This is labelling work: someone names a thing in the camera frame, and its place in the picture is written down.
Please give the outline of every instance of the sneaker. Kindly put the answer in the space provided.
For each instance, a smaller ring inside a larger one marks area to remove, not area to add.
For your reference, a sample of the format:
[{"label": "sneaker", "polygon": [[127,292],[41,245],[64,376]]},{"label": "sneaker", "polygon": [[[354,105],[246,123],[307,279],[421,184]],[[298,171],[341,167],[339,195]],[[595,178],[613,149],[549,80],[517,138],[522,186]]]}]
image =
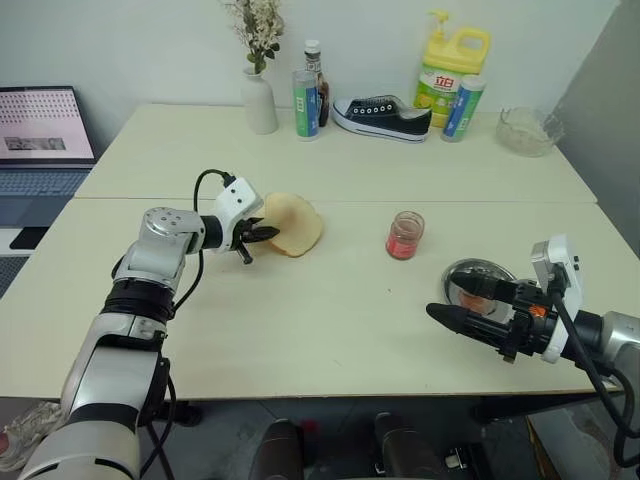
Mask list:
[{"label": "sneaker", "polygon": [[249,480],[303,480],[301,439],[286,419],[272,423],[258,447]]},{"label": "sneaker", "polygon": [[39,402],[4,427],[9,448],[0,455],[0,472],[11,472],[25,466],[42,439],[62,424],[60,405]]},{"label": "sneaker", "polygon": [[333,119],[354,133],[418,143],[427,137],[431,110],[408,107],[393,95],[338,99]]},{"label": "sneaker", "polygon": [[374,425],[387,477],[445,478],[433,448],[402,417],[382,412]]}]

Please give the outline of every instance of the flower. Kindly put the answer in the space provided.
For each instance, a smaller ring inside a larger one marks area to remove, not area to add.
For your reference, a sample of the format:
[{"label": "flower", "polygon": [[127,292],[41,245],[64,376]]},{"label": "flower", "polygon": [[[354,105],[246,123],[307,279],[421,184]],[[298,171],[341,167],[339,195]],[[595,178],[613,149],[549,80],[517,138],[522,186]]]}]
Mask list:
[{"label": "flower", "polygon": [[284,21],[278,14],[280,0],[234,0],[227,8],[234,18],[234,31],[249,49],[247,60],[254,72],[267,67],[266,58],[275,58],[280,50],[278,37],[284,32]]}]

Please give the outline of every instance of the white wall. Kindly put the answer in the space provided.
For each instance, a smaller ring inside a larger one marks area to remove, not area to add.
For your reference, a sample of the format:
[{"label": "white wall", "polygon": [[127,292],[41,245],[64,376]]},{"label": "white wall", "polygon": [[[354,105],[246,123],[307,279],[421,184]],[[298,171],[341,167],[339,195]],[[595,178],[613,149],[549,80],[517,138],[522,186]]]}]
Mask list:
[{"label": "white wall", "polygon": [[[282,51],[268,78],[290,103],[305,37],[323,44],[337,95],[410,101],[433,25],[489,30],[482,110],[551,109],[617,0],[284,0]],[[218,0],[0,0],[0,85],[72,84],[105,146],[140,102],[240,103],[244,50]]]}]

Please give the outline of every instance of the glass dish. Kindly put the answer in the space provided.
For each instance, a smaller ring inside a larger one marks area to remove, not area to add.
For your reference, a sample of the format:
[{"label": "glass dish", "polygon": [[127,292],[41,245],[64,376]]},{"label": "glass dish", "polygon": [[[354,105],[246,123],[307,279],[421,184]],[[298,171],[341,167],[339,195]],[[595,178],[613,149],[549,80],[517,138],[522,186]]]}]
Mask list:
[{"label": "glass dish", "polygon": [[449,265],[442,274],[442,290],[445,301],[450,305],[458,305],[473,310],[489,320],[507,323],[513,316],[511,305],[498,300],[472,295],[451,281],[456,272],[475,273],[489,277],[515,282],[516,277],[506,268],[480,258],[465,258]]},{"label": "glass dish", "polygon": [[564,135],[562,122],[553,114],[517,107],[502,110],[496,136],[500,143],[525,157],[541,157]]}]

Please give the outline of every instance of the gray wall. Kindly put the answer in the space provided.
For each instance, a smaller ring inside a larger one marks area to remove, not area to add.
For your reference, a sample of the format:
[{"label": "gray wall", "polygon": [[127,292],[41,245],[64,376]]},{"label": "gray wall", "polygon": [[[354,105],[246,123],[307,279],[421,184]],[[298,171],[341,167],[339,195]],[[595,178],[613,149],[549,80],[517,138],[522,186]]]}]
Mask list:
[{"label": "gray wall", "polygon": [[557,106],[560,149],[640,256],[640,0],[622,0]]}]

